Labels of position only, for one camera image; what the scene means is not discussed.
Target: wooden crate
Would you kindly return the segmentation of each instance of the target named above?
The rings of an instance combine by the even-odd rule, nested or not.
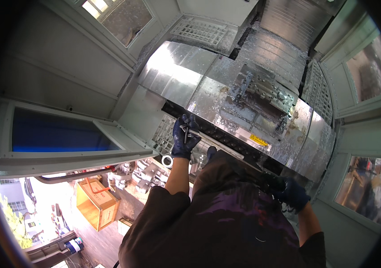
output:
[[[95,192],[104,188],[97,179],[90,179],[89,182]],[[91,193],[86,181],[78,183],[76,200],[77,209],[97,232],[115,220],[120,204],[120,199],[109,191]]]

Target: metal rod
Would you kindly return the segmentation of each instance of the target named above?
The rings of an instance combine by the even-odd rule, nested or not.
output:
[[[189,129],[189,133],[197,135],[197,136],[201,137],[202,139],[205,139],[205,140],[213,143],[214,145],[216,145],[217,147],[220,147],[220,149],[224,150],[226,153],[229,153],[230,155],[232,155],[233,157],[235,157],[237,159],[242,160],[244,158],[244,156],[242,154],[237,153],[236,151],[232,150],[231,148],[227,147],[224,144],[221,144],[220,142],[216,141],[215,139],[207,136],[206,134],[204,134],[202,132],[196,132],[194,130]]]
[[[43,176],[36,176],[35,178],[38,179],[39,181],[45,183],[45,184],[57,184],[60,182],[78,180],[78,179],[83,179],[86,177],[91,177],[91,176],[96,176],[96,175],[108,173],[108,172],[112,171],[113,169],[114,169],[114,167],[111,167],[108,169],[98,169],[98,170],[92,170],[92,171],[83,172],[83,173],[65,175],[62,177],[45,178]]]
[[[91,193],[93,193],[94,195],[95,195],[95,194],[98,194],[98,193],[101,193],[101,192],[104,192],[104,191],[107,191],[107,190],[110,189],[110,187],[107,187],[107,188],[104,188],[104,189],[101,189],[101,190],[99,190],[99,191],[94,192],[94,191],[92,190],[91,183],[89,182],[89,178],[86,177],[85,180],[86,180],[87,185],[89,186],[89,189],[91,190]]]

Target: metal pipe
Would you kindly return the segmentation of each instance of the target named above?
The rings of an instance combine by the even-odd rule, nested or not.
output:
[[[86,177],[91,177],[91,176],[96,176],[96,175],[108,173],[112,170],[114,170],[114,167],[109,167],[107,169],[92,170],[92,171],[88,171],[88,172],[84,172],[84,173],[65,175],[62,177],[45,178],[43,176],[36,176],[35,178],[38,179],[39,181],[45,183],[45,184],[57,184],[59,182],[78,180],[78,179],[83,179]]]

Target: tree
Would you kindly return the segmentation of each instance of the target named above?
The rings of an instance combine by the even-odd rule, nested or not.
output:
[[[31,247],[32,239],[28,237],[27,228],[25,227],[24,217],[22,213],[19,212],[19,216],[16,216],[15,212],[11,209],[11,207],[8,204],[7,197],[4,196],[4,199],[1,198],[1,194],[0,204],[5,219],[7,220],[8,226],[10,227],[18,244],[21,246],[22,249]]]

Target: forearm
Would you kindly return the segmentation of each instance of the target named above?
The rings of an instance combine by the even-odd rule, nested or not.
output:
[[[178,192],[189,194],[189,160],[174,158],[165,189],[172,195]]]
[[[315,233],[321,232],[319,220],[314,214],[310,202],[298,213],[299,221],[299,244],[302,246],[310,236]]]

